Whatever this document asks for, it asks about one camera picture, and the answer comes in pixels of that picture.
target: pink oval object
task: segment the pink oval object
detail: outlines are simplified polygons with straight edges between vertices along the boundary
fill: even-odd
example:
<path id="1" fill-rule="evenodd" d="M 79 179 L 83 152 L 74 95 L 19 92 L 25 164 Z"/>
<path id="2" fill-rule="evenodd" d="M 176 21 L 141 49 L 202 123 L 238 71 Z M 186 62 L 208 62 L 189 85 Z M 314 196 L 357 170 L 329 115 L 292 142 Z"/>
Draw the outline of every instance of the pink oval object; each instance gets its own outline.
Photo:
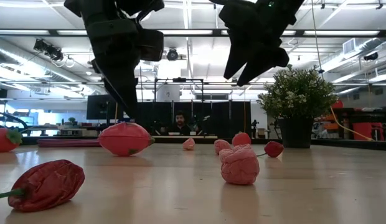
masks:
<path id="1" fill-rule="evenodd" d="M 230 144 L 229 142 L 225 141 L 225 140 L 222 140 L 222 139 L 218 139 L 214 142 L 214 147 L 215 147 L 215 153 L 217 155 L 219 155 L 219 152 L 222 150 L 222 149 L 232 149 L 232 147 L 230 147 Z"/>
<path id="2" fill-rule="evenodd" d="M 230 184 L 253 184 L 260 173 L 257 155 L 250 145 L 235 147 L 234 149 L 224 149 L 219 152 L 222 162 L 222 177 Z"/>
<path id="3" fill-rule="evenodd" d="M 191 151 L 191 150 L 194 150 L 194 145 L 195 145 L 194 139 L 189 138 L 188 140 L 186 140 L 186 141 L 183 143 L 182 147 L 183 147 L 183 149 L 185 149 L 185 150 Z"/>
<path id="4" fill-rule="evenodd" d="M 154 143 L 154 138 L 138 124 L 119 123 L 106 128 L 99 143 L 114 155 L 131 156 Z"/>
<path id="5" fill-rule="evenodd" d="M 272 158 L 278 157 L 283 152 L 283 149 L 283 145 L 275 141 L 270 141 L 265 146 L 266 154 Z"/>
<path id="6" fill-rule="evenodd" d="M 251 138 L 247 133 L 238 133 L 232 139 L 233 146 L 251 144 Z"/>

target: white cylinder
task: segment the white cylinder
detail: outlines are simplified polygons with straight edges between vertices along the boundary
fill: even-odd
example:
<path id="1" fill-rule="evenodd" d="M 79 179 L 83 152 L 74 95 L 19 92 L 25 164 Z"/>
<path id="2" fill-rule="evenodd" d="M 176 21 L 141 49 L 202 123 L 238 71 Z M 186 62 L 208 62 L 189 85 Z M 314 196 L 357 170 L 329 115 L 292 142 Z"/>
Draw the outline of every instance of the white cylinder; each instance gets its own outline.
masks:
<path id="1" fill-rule="evenodd" d="M 179 85 L 163 85 L 157 91 L 157 101 L 158 102 L 179 102 L 181 96 L 179 95 Z"/>

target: robotic arm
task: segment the robotic arm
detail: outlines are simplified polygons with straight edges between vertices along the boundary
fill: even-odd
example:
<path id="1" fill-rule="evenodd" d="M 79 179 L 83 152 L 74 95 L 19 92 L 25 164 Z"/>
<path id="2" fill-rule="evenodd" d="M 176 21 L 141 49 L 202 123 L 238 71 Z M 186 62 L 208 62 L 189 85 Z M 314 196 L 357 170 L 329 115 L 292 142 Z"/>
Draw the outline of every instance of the robotic arm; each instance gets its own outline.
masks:
<path id="1" fill-rule="evenodd" d="M 219 17 L 229 28 L 230 54 L 226 79 L 244 65 L 237 82 L 243 86 L 270 68 L 285 67 L 289 58 L 280 37 L 296 22 L 304 0 L 210 0 L 224 5 Z M 95 60 L 93 68 L 105 77 L 105 88 L 129 117 L 136 116 L 134 69 L 140 60 L 158 62 L 164 34 L 140 24 L 151 11 L 164 8 L 162 0 L 66 0 L 64 6 L 82 17 Z M 130 19 L 127 15 L 138 16 Z"/>

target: black planter pot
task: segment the black planter pot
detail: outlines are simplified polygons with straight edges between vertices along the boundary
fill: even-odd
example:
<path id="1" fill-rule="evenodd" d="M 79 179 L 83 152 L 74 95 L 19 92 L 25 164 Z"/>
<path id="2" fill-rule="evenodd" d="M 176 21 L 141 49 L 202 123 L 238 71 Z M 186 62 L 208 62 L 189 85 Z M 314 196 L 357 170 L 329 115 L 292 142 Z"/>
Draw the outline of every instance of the black planter pot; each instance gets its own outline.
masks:
<path id="1" fill-rule="evenodd" d="M 313 118 L 281 118 L 279 125 L 284 147 L 311 147 Z"/>

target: air duct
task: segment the air duct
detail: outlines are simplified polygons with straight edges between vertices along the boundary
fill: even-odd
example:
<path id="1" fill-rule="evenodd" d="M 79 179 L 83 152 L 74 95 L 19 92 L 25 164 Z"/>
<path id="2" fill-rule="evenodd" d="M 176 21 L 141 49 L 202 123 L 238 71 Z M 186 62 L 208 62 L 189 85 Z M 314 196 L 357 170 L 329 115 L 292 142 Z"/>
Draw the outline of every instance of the air duct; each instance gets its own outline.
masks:
<path id="1" fill-rule="evenodd" d="M 353 38 L 343 43 L 342 50 L 322 60 L 322 69 L 325 72 L 333 70 L 351 59 L 365 56 L 377 49 L 379 49 L 384 43 L 386 38 L 373 38 L 369 40 L 363 40 L 360 38 Z"/>
<path id="2" fill-rule="evenodd" d="M 32 70 L 34 72 L 45 72 L 46 70 L 52 71 L 55 75 L 58 75 L 68 81 L 71 82 L 86 82 L 82 77 L 79 77 L 78 75 L 75 75 L 67 70 L 64 70 L 62 68 L 56 67 L 52 63 L 40 58 L 36 57 L 34 54 L 29 53 L 25 50 L 20 49 L 19 47 L 16 47 L 13 44 L 10 44 L 9 42 L 0 39 L 0 58 L 4 58 L 5 62 L 3 63 L 18 63 L 20 65 L 29 65 L 29 70 Z M 104 88 L 99 86 L 87 86 L 87 88 L 90 88 L 92 91 L 98 91 L 101 94 L 105 94 L 106 91 Z"/>

